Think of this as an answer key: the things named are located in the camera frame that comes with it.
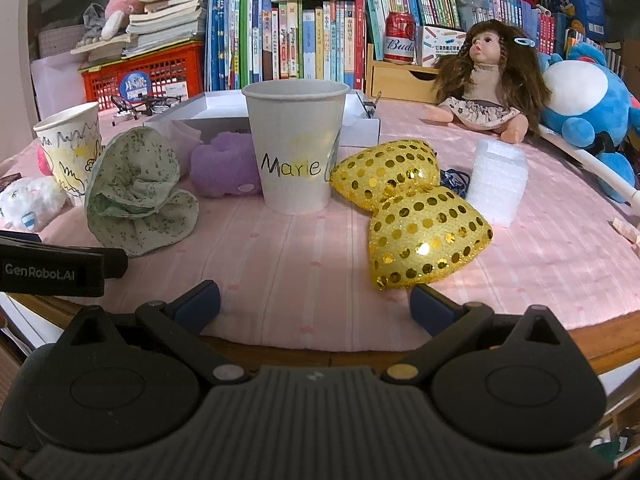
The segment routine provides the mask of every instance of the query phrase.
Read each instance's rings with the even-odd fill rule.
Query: wooden box
[[[374,61],[373,45],[367,49],[367,79],[365,93],[375,99],[400,99],[417,103],[438,104],[435,79],[438,71],[416,65],[397,65]]]

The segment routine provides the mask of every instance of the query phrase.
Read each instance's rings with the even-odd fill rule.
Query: wooden table edge
[[[50,296],[9,294],[15,301],[53,325],[65,329],[81,305]],[[595,326],[569,330],[597,374],[609,372],[640,358],[640,312],[626,314]],[[330,352],[254,346],[212,336],[201,339],[228,359],[248,370],[261,365],[347,366],[367,365],[377,372],[409,352]]]

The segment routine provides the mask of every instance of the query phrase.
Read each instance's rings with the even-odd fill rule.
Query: hair clip
[[[522,46],[536,46],[536,42],[529,38],[515,38],[513,41]]]

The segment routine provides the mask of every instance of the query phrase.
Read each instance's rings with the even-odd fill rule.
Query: bubble wrap
[[[527,186],[524,152],[501,140],[481,139],[466,200],[493,226],[509,227]]]

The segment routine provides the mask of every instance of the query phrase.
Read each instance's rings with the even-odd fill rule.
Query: purple plush toy
[[[191,152],[191,182],[196,192],[218,198],[262,192],[250,134],[222,132]]]

